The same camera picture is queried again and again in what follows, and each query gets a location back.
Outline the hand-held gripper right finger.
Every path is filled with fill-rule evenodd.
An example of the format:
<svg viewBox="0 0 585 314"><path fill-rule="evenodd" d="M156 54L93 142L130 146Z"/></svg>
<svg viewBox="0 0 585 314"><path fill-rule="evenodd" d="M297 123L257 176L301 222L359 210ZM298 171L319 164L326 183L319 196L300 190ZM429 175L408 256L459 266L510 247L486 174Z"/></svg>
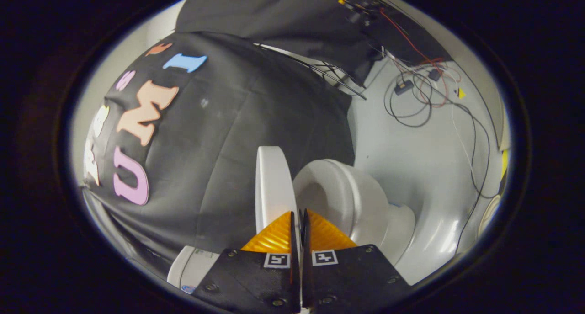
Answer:
<svg viewBox="0 0 585 314"><path fill-rule="evenodd" d="M302 306L311 312L384 312L412 287L375 245L356 245L326 218L303 213Z"/></svg>

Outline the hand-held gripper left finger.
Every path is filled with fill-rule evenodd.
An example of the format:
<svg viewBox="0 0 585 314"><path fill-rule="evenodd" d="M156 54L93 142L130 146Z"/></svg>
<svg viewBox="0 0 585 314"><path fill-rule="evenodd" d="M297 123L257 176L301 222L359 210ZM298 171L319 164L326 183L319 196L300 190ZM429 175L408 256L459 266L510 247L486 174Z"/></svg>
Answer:
<svg viewBox="0 0 585 314"><path fill-rule="evenodd" d="M300 268L295 214L286 212L261 231L281 235L283 252L224 249L193 293L232 314L298 314Z"/></svg>

